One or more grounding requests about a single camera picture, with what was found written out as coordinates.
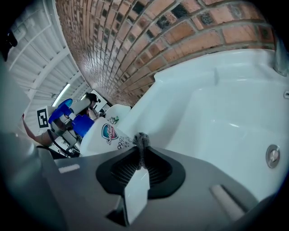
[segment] person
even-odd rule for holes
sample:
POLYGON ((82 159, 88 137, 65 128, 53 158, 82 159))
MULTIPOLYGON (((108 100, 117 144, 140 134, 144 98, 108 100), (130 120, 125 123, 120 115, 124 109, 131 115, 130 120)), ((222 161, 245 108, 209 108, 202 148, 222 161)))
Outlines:
POLYGON ((97 120, 99 118, 99 114, 95 113, 93 108, 95 104, 98 102, 97 96, 93 93, 86 94, 84 98, 90 99, 90 105, 88 108, 83 109, 79 114, 80 115, 87 115, 92 120, 97 120))
MULTIPOLYGON (((58 136, 54 133, 51 133, 53 139, 56 139, 58 136)), ((22 115, 21 121, 18 125, 18 131, 17 135, 21 136, 26 139, 32 140, 32 142, 36 146, 45 146, 49 147, 52 145, 53 141, 50 139, 50 136, 48 135, 48 132, 44 132, 41 135, 35 136, 33 132, 28 128, 25 120, 24 120, 24 114, 22 115)))

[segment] person's arm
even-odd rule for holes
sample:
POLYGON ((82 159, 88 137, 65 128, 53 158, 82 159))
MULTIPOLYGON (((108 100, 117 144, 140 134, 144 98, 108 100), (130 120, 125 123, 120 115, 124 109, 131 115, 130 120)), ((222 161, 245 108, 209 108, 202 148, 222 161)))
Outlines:
MULTIPOLYGON (((24 125, 24 128, 25 128, 25 130, 26 130, 26 133, 27 133, 27 135, 28 135, 30 138, 34 139, 36 142, 40 143, 40 144, 43 145, 43 146, 49 147, 50 145, 52 145, 53 142, 52 142, 52 140, 50 139, 47 131, 44 132, 44 133, 42 133, 41 135, 35 136, 35 135, 32 133, 32 131, 28 128, 26 122, 24 121, 24 118, 22 118, 22 120, 23 120, 23 125, 24 125)), ((56 139, 56 138, 58 137, 58 136, 55 135, 53 132, 52 132, 51 134, 52 134, 52 137, 53 137, 54 139, 56 139)))

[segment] metal drain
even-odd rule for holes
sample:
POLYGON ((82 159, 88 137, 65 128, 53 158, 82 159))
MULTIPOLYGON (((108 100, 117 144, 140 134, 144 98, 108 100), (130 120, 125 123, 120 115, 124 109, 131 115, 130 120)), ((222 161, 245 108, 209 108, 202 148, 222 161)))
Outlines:
POLYGON ((280 160, 280 148, 271 144, 266 152, 266 162, 269 168, 275 168, 280 160))

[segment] chrome faucet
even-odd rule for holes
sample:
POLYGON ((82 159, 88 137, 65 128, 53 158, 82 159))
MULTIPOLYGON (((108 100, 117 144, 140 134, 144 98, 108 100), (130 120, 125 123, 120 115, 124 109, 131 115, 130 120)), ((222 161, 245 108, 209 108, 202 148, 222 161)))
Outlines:
POLYGON ((287 76, 289 66, 289 56, 286 47, 276 33, 274 33, 274 45, 275 45, 275 60, 274 70, 280 75, 287 76))

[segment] white ceiling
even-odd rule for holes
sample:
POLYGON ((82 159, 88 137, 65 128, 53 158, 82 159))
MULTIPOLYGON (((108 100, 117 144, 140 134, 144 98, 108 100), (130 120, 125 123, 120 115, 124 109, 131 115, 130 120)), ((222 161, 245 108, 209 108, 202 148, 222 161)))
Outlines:
POLYGON ((11 48, 6 62, 10 73, 31 100, 25 121, 37 135, 36 109, 59 100, 79 100, 92 89, 83 78, 63 36, 54 0, 38 0, 28 6, 11 28, 18 45, 11 48))

